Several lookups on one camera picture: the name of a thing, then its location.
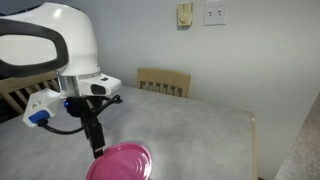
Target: white wall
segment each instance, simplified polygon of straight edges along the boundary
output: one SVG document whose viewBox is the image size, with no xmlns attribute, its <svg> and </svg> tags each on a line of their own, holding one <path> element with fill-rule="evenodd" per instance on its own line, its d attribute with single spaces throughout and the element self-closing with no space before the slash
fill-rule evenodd
<svg viewBox="0 0 320 180">
<path fill-rule="evenodd" d="M 229 0 L 226 26 L 189 29 L 179 0 L 56 1 L 93 22 L 103 71 L 135 86 L 137 67 L 192 75 L 189 97 L 256 115 L 259 176 L 274 179 L 320 90 L 320 1 Z"/>
<path fill-rule="evenodd" d="M 39 4 L 41 0 L 0 0 L 0 13 L 14 13 Z"/>
</svg>

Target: black cable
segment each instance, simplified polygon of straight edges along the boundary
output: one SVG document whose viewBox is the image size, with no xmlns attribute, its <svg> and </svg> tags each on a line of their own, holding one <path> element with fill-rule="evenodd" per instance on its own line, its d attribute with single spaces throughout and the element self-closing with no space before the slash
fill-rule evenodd
<svg viewBox="0 0 320 180">
<path fill-rule="evenodd" d="M 52 133 L 55 133 L 55 134 L 70 135 L 70 134 L 75 134 L 75 133 L 78 133 L 78 132 L 84 130 L 88 126 L 88 124 L 85 124 L 85 125 L 81 126 L 80 128 L 72 130 L 72 131 L 61 131 L 61 130 L 55 129 L 51 126 L 48 126 L 48 120 L 44 119 L 44 120 L 39 121 L 38 126 L 43 127 L 44 129 L 46 129 Z"/>
<path fill-rule="evenodd" d="M 98 114 L 100 114 L 106 107 L 110 106 L 111 104 L 113 103 L 116 103 L 116 104 L 119 104 L 122 102 L 120 96 L 117 94 L 115 95 L 113 98 L 103 98 L 104 100 L 107 101 L 106 104 L 104 104 L 102 107 L 100 107 L 99 109 L 97 109 L 93 114 L 95 114 L 96 116 L 98 116 Z M 61 130 L 58 130 L 58 129 L 55 129 L 51 126 L 48 126 L 48 120 L 47 119 L 42 119 L 38 122 L 38 126 L 39 127 L 43 127 L 44 129 L 52 132 L 52 133 L 55 133 L 55 134 L 60 134 L 60 135 L 70 135 L 70 134 L 75 134 L 75 133 L 78 133 L 82 130 L 84 130 L 87 126 L 89 126 L 89 124 L 84 124 L 82 125 L 80 128 L 78 129 L 75 129 L 75 130 L 72 130 L 72 131 L 61 131 Z"/>
</svg>

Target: light switch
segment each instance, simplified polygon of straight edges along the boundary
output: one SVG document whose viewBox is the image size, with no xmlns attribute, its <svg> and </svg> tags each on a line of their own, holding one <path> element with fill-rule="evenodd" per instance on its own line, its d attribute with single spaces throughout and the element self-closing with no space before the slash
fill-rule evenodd
<svg viewBox="0 0 320 180">
<path fill-rule="evenodd" d="M 192 25 L 192 3 L 178 4 L 178 26 Z"/>
<path fill-rule="evenodd" d="M 226 24 L 227 6 L 227 0 L 206 1 L 204 6 L 204 25 Z"/>
</svg>

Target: chair backrest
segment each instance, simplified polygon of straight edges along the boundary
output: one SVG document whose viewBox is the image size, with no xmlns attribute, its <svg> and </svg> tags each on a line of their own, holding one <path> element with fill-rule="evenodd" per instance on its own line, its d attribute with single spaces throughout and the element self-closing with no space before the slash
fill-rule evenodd
<svg viewBox="0 0 320 180">
<path fill-rule="evenodd" d="M 137 87 L 148 91 L 186 98 L 191 75 L 155 68 L 138 68 Z"/>
<path fill-rule="evenodd" d="M 60 91 L 55 72 L 0 81 L 0 94 L 18 114 L 24 113 L 31 94 L 45 88 Z"/>
</svg>

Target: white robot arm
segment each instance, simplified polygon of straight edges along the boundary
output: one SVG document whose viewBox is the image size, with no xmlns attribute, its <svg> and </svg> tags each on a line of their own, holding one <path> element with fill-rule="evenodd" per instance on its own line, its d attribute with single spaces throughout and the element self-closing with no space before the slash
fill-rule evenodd
<svg viewBox="0 0 320 180">
<path fill-rule="evenodd" d="M 67 98 L 67 111 L 81 118 L 95 157 L 100 156 L 104 139 L 96 116 L 120 101 L 117 97 L 102 103 L 120 89 L 121 81 L 100 72 L 88 16 L 55 3 L 0 16 L 0 76 L 25 77 L 52 70 L 57 72 L 61 92 L 42 90 L 31 95 L 23 121 L 30 127 L 39 125 L 54 116 L 60 98 Z"/>
</svg>

